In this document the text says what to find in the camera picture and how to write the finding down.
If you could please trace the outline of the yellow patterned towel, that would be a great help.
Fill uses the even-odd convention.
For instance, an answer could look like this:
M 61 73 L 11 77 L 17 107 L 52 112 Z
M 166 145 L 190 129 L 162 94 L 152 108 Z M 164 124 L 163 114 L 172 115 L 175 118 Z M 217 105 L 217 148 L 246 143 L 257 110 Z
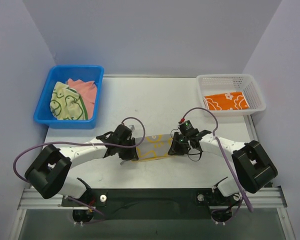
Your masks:
M 136 153 L 138 161 L 153 161 L 169 158 L 168 151 L 172 145 L 170 134 L 159 134 L 146 136 L 142 143 L 138 145 Z

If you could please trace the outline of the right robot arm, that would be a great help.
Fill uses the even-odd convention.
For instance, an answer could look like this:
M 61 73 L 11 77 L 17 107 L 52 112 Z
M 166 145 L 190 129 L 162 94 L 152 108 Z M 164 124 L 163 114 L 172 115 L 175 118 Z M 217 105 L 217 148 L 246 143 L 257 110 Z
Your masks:
M 235 168 L 235 175 L 240 186 L 254 194 L 278 176 L 278 170 L 256 140 L 248 143 L 215 137 L 211 131 L 197 129 L 189 134 L 175 132 L 168 150 L 170 156 L 189 154 L 191 148 L 199 153 L 211 153 L 220 157 L 226 156 Z

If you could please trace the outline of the orange lion print towel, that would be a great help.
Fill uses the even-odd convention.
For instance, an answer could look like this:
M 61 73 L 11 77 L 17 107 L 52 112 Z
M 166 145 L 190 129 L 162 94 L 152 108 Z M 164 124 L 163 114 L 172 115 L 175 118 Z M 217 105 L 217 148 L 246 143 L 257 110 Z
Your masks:
M 247 110 L 250 108 L 241 91 L 204 96 L 203 102 L 210 111 Z

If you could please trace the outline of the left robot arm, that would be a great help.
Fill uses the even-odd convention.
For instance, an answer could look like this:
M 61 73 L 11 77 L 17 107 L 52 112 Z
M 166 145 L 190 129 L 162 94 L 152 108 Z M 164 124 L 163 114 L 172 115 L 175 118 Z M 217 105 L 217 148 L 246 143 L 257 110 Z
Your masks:
M 137 160 L 136 140 L 132 137 L 134 129 L 133 125 L 120 124 L 115 131 L 97 136 L 84 146 L 57 148 L 49 144 L 26 170 L 24 177 L 44 199 L 60 194 L 88 203 L 95 198 L 91 187 L 79 177 L 68 176 L 70 169 L 115 154 L 123 157 L 127 153 L 131 159 Z

